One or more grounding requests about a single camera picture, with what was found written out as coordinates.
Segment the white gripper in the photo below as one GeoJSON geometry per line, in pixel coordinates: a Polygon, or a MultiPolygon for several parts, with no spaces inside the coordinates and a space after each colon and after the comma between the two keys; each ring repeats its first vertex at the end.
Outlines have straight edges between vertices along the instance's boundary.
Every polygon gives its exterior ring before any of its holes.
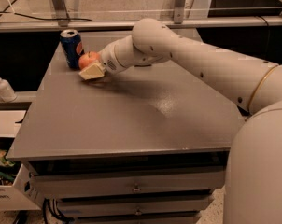
{"type": "Polygon", "coordinates": [[[89,80],[103,77],[105,73],[109,75],[116,75],[117,73],[124,71],[125,67],[123,67],[117,60],[115,47],[115,42],[105,46],[99,52],[101,63],[103,65],[101,65],[99,62],[91,63],[87,67],[83,68],[79,72],[79,75],[84,80],[89,80]]]}

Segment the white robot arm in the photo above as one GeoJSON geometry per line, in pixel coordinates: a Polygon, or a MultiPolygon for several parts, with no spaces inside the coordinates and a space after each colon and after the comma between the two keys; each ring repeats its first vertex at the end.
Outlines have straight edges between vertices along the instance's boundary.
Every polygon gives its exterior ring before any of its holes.
{"type": "Polygon", "coordinates": [[[171,60],[249,113],[233,139],[223,224],[282,224],[282,65],[180,36],[154,19],[80,57],[83,79],[171,60]]]}

